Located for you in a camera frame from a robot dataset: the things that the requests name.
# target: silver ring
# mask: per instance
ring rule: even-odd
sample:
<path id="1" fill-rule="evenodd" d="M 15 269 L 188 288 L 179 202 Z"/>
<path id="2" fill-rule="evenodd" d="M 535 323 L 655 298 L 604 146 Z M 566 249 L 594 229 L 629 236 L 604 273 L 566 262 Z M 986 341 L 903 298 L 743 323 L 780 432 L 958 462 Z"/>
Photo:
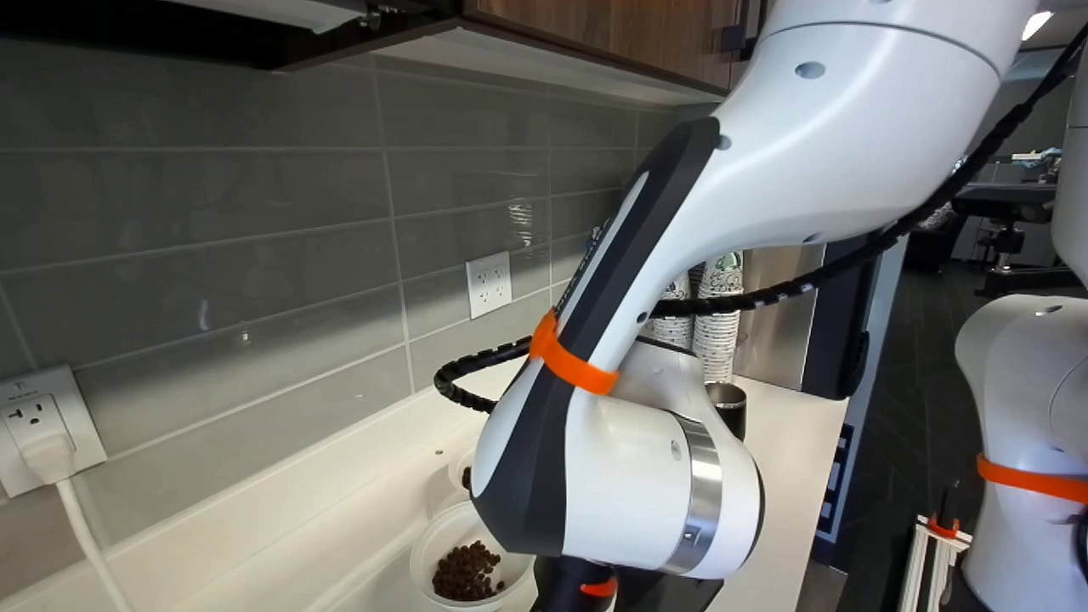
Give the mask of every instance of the silver ring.
<path id="1" fill-rule="evenodd" d="M 720 462 L 717 462 L 717 450 L 715 450 L 707 424 L 679 417 L 679 415 L 677 415 L 677 423 L 679 423 L 679 432 L 687 440 L 687 454 L 689 454 L 689 495 L 687 495 L 685 530 L 679 530 L 679 539 L 677 539 L 666 569 L 694 572 L 707 558 L 715 533 L 717 533 Z"/>

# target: power cord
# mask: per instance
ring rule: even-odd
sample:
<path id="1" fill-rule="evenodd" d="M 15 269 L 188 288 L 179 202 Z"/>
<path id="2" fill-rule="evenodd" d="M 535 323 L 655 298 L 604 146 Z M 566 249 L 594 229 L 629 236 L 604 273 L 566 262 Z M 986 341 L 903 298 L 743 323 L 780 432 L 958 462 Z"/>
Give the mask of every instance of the power cord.
<path id="1" fill-rule="evenodd" d="M 111 598 L 114 612 L 134 612 L 134 606 L 127 601 L 121 587 L 114 584 L 101 552 L 99 552 L 99 539 L 93 536 L 93 526 L 76 499 L 76 488 L 70 488 L 70 442 L 63 435 L 48 435 L 48 440 L 37 440 L 32 446 L 22 450 L 23 451 L 23 462 L 28 468 L 41 478 L 41 482 L 52 482 L 57 486 L 57 495 L 61 495 L 61 507 L 63 507 L 63 517 L 69 517 L 69 526 L 80 548 L 80 555 L 87 558 L 87 563 L 96 569 L 104 596 Z"/>
<path id="2" fill-rule="evenodd" d="M 869 258 L 878 258 L 882 252 L 886 252 L 892 246 L 898 246 L 898 237 L 911 236 L 926 219 L 930 219 L 941 205 L 947 205 L 986 163 L 989 156 L 1001 154 L 1001 146 L 1018 131 L 1018 125 L 1034 113 L 1034 105 L 1049 96 L 1063 78 L 1074 74 L 1079 57 L 1085 51 L 1085 38 L 1088 38 L 1088 25 L 1079 31 L 1079 38 L 1056 55 L 1056 61 L 1049 65 L 1049 70 L 1039 78 L 1039 84 L 1021 103 L 1014 105 L 979 144 L 977 151 L 903 219 L 878 229 L 866 236 L 865 249 L 855 249 L 848 256 L 840 256 L 838 262 L 827 262 L 805 274 L 796 274 L 788 282 L 780 287 L 765 287 L 755 292 L 740 292 L 740 296 L 717 296 L 717 298 L 664 298 L 655 304 L 654 315 L 715 315 L 715 314 L 743 314 L 743 309 L 760 309 L 760 307 L 775 307 L 805 292 L 815 292 L 822 282 L 830 282 L 832 274 L 865 265 Z M 495 401 L 481 398 L 467 386 L 459 386 L 457 381 L 473 375 L 473 369 L 487 369 L 495 368 L 502 360 L 525 358 L 532 348 L 526 337 L 483 350 L 483 352 L 469 352 L 459 360 L 450 360 L 447 368 L 435 369 L 435 386 L 439 395 L 447 395 L 450 401 L 473 408 L 473 412 L 492 412 Z"/>

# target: white outlet cover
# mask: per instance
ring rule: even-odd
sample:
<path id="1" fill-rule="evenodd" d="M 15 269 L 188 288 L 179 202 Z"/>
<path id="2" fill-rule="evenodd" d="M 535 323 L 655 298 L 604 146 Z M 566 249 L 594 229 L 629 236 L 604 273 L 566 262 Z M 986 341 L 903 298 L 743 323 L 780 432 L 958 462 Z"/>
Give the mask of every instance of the white outlet cover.
<path id="1" fill-rule="evenodd" d="M 69 442 L 76 450 L 70 451 L 76 473 L 87 468 L 96 462 L 104 462 L 99 427 L 96 427 L 69 368 L 52 368 L 52 369 L 35 369 L 23 378 L 0 381 L 0 417 L 8 423 L 10 412 L 17 412 L 28 398 L 52 398 L 57 403 L 61 423 L 69 427 Z M 28 468 L 23 451 L 3 423 L 0 423 L 0 482 L 3 482 L 8 495 L 45 486 Z"/>
<path id="2" fill-rule="evenodd" d="M 467 279 L 469 279 L 469 314 L 483 315 L 513 298 L 511 288 L 511 252 L 491 256 L 467 262 Z"/>

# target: electrical outlet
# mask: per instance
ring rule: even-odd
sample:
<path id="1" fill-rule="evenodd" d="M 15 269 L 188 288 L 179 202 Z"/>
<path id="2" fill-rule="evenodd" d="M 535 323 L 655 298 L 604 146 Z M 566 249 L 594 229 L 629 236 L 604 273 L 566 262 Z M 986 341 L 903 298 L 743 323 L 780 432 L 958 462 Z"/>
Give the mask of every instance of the electrical outlet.
<path id="1" fill-rule="evenodd" d="M 491 256 L 467 262 L 469 279 L 469 314 L 483 315 L 511 304 L 511 256 Z"/>
<path id="2" fill-rule="evenodd" d="M 96 423 L 69 368 L 23 375 L 0 385 L 0 482 L 8 495 L 45 486 L 23 462 L 32 442 L 63 435 L 70 468 L 104 462 Z"/>

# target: brown food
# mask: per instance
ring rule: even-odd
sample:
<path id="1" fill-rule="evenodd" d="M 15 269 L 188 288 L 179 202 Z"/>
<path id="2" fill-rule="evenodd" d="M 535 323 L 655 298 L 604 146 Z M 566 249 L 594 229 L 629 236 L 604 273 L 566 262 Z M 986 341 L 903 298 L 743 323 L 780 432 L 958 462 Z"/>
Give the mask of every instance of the brown food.
<path id="1" fill-rule="evenodd" d="M 481 539 L 473 539 L 469 548 L 451 548 L 433 579 L 433 587 L 443 598 L 451 601 L 481 601 L 491 598 L 495 592 L 502 592 L 499 584 L 491 584 L 491 572 L 499 563 L 499 555 L 491 555 Z"/>

